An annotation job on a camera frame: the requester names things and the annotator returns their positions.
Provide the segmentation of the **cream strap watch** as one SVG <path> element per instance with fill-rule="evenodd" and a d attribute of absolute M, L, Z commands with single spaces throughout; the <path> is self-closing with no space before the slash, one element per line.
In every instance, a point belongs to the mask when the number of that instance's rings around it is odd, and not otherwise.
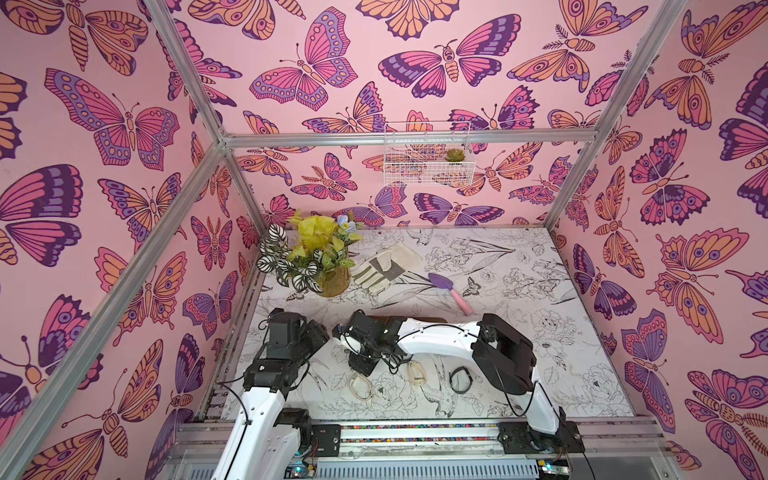
<path fill-rule="evenodd" d="M 372 383 L 367 377 L 358 373 L 350 378 L 348 388 L 357 400 L 367 401 L 373 397 Z"/>

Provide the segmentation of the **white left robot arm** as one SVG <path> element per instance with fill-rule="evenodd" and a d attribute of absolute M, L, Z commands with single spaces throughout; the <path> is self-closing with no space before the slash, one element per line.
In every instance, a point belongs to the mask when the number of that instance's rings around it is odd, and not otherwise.
<path fill-rule="evenodd" d="M 214 479 L 282 479 L 309 447 L 308 411 L 285 404 L 301 368 L 328 340 L 323 325 L 299 313 L 276 308 L 268 315 L 262 347 L 242 375 L 239 413 Z"/>

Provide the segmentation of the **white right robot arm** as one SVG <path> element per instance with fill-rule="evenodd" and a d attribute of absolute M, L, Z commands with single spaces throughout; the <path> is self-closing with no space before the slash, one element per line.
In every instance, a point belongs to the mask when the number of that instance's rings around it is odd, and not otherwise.
<path fill-rule="evenodd" d="M 502 427 L 503 446 L 518 442 L 533 452 L 586 452 L 577 425 L 546 392 L 532 341 L 495 314 L 455 324 L 442 319 L 369 316 L 357 310 L 346 323 L 334 327 L 332 337 L 349 352 L 350 368 L 363 376 L 380 364 L 396 371 L 417 355 L 469 361 L 507 403 L 520 403 L 520 410 L 512 415 L 527 425 L 519 438 Z"/>

